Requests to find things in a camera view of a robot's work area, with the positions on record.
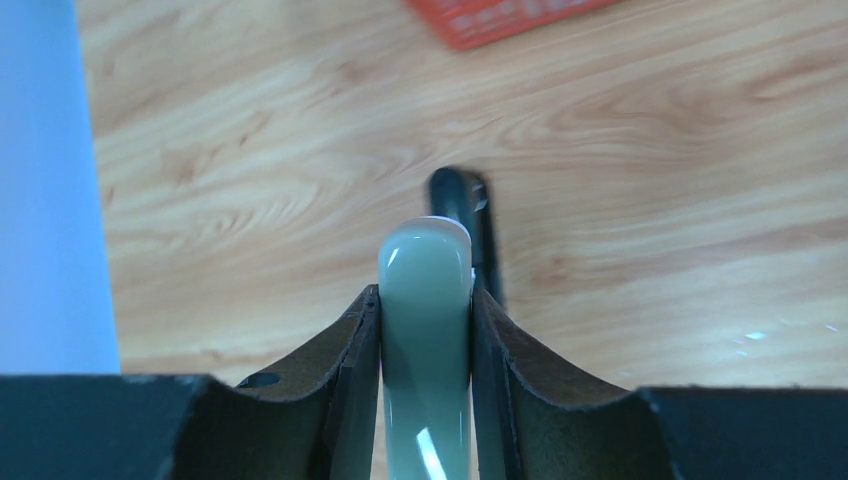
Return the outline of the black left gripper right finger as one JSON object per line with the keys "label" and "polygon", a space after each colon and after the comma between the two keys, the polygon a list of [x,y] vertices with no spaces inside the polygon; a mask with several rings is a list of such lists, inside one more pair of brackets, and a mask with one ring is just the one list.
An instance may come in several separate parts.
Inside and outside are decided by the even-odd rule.
{"label": "black left gripper right finger", "polygon": [[649,386],[568,362],[473,295],[472,397],[483,479],[843,479],[847,393]]}

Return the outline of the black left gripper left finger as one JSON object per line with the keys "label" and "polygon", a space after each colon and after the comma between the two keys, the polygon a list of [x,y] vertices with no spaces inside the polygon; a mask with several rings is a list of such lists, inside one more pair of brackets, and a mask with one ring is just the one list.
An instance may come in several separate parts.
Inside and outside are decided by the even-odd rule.
{"label": "black left gripper left finger", "polygon": [[5,375],[5,479],[366,479],[380,300],[366,287],[284,358],[210,375]]}

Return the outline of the grey-green white stapler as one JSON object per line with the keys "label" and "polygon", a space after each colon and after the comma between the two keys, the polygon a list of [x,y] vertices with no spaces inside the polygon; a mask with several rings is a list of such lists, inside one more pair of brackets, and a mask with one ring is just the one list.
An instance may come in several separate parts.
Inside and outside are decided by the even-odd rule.
{"label": "grey-green white stapler", "polygon": [[414,218],[378,253],[388,474],[470,476],[471,239],[455,220]]}

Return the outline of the black stapler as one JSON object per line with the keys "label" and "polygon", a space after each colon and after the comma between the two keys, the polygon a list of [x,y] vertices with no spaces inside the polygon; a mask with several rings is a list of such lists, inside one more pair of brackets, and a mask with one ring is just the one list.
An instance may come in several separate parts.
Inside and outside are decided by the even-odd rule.
{"label": "black stapler", "polygon": [[504,307],[492,197],[485,177],[457,166],[442,167],[429,177],[427,191],[432,215],[455,220],[469,232],[475,285]]}

